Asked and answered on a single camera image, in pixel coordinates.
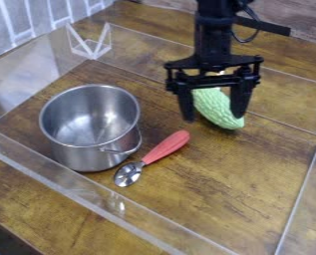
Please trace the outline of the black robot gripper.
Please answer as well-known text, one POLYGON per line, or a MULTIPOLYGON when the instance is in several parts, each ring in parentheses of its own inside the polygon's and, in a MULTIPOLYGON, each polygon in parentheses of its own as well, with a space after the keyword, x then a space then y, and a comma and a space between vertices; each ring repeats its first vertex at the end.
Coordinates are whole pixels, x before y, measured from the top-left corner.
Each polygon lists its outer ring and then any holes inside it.
POLYGON ((260 80, 258 56, 233 55, 230 39, 240 43, 250 42, 257 32, 248 39, 238 39, 232 31, 237 13, 244 11, 254 20, 260 19, 249 3, 253 0, 195 0, 194 13, 194 52, 185 59, 166 62, 166 89, 177 92, 182 119, 194 121, 193 96, 190 90, 212 87, 230 87, 230 111, 240 119, 246 111, 252 91, 260 80))

